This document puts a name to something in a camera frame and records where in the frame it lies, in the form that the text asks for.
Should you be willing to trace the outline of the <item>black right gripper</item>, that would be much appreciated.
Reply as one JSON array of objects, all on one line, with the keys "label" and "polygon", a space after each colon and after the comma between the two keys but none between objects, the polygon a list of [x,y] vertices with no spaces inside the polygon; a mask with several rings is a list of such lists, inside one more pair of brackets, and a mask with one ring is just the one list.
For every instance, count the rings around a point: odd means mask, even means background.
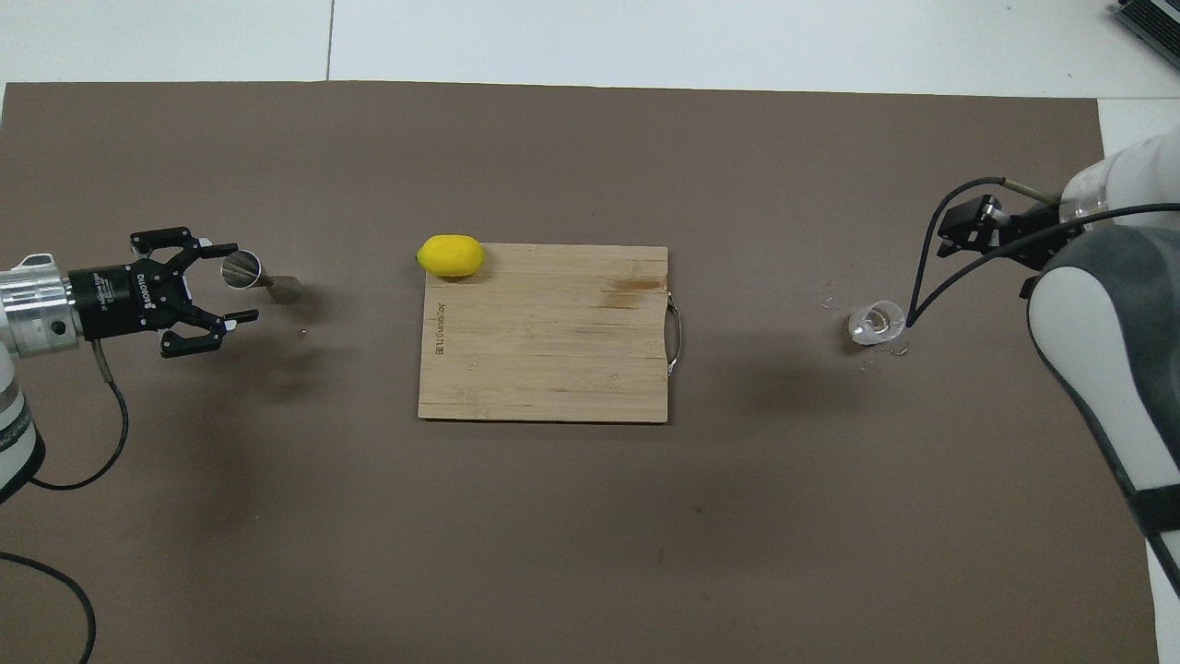
[{"label": "black right gripper", "polygon": [[990,254],[995,248],[992,235],[997,228],[997,249],[1003,257],[1020,265],[1042,270],[1071,239],[1075,230],[1060,230],[1058,206],[1037,205],[1024,213],[1011,216],[995,195],[981,195],[958,208],[961,223],[940,221],[936,235],[939,245],[936,257],[945,259],[952,254]]}]

